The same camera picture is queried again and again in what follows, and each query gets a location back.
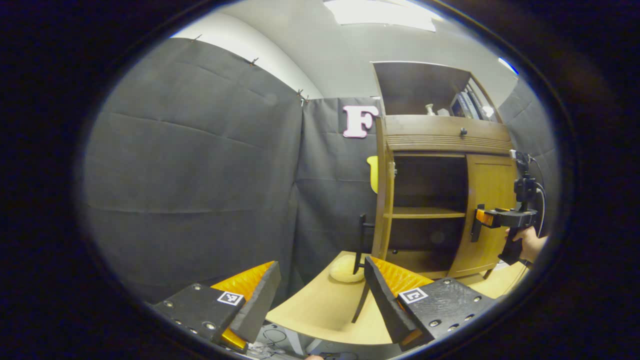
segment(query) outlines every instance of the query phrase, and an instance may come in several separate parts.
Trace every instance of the cabinet shelf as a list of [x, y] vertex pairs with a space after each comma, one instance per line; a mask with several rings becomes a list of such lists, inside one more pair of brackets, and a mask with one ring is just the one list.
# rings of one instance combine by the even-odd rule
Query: cabinet shelf
[[465, 213], [446, 208], [411, 208], [394, 206], [391, 218], [463, 218]]
[[405, 269], [432, 279], [445, 277], [451, 267], [456, 252], [429, 250], [399, 250], [394, 254], [392, 249], [387, 251], [386, 260]]

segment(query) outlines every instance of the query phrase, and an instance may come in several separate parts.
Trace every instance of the fisheye lens view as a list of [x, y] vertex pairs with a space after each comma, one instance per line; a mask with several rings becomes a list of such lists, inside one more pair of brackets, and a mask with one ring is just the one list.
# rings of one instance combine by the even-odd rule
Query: fisheye lens view
[[80, 153], [109, 271], [248, 359], [402, 358], [480, 321], [561, 225], [559, 118], [438, 9], [236, 1], [158, 41]]

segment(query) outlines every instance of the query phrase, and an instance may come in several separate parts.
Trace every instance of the open cabinet door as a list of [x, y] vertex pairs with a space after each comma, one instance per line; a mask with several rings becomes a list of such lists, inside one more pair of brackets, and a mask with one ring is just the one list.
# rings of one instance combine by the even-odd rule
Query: open cabinet door
[[394, 178], [396, 163], [394, 153], [387, 146], [384, 134], [385, 121], [376, 117], [376, 141], [378, 145], [378, 198], [376, 203], [376, 226], [373, 232], [371, 255], [384, 260], [389, 248], [391, 234], [391, 214], [394, 208]]
[[483, 227], [477, 242], [471, 242], [474, 210], [478, 204], [485, 209], [515, 208], [513, 181], [517, 178], [514, 161], [506, 156], [467, 155], [468, 202], [465, 228], [458, 252], [448, 276], [459, 277], [489, 270], [498, 263], [504, 248], [505, 227]]

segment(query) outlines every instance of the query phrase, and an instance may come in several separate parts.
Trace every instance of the cabinet door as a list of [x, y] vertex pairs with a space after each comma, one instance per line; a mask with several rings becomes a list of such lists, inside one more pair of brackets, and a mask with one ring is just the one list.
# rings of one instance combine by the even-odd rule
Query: cabinet door
[[514, 161], [505, 156], [467, 155], [468, 202], [465, 227], [460, 246], [448, 276], [458, 277], [492, 269], [500, 261], [504, 248], [505, 227], [483, 227], [477, 242], [471, 242], [474, 210], [478, 204], [485, 209], [515, 208], [513, 181], [517, 178]]

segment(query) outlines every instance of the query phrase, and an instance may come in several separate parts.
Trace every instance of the ceiling light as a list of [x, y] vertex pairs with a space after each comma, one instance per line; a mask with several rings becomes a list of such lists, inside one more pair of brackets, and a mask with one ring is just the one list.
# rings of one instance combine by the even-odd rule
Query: ceiling light
[[509, 69], [509, 70], [513, 71], [513, 73], [514, 73], [514, 74], [518, 75], [518, 71], [517, 71], [513, 66], [511, 66], [511, 64], [510, 64], [510, 63], [508, 63], [507, 61], [505, 61], [505, 59], [503, 59], [503, 58], [498, 58], [498, 61], [499, 61], [501, 64], [503, 64], [507, 69]]
[[341, 25], [393, 24], [436, 31], [431, 21], [432, 13], [408, 1], [384, 3], [374, 0], [331, 0], [325, 1], [324, 5]]

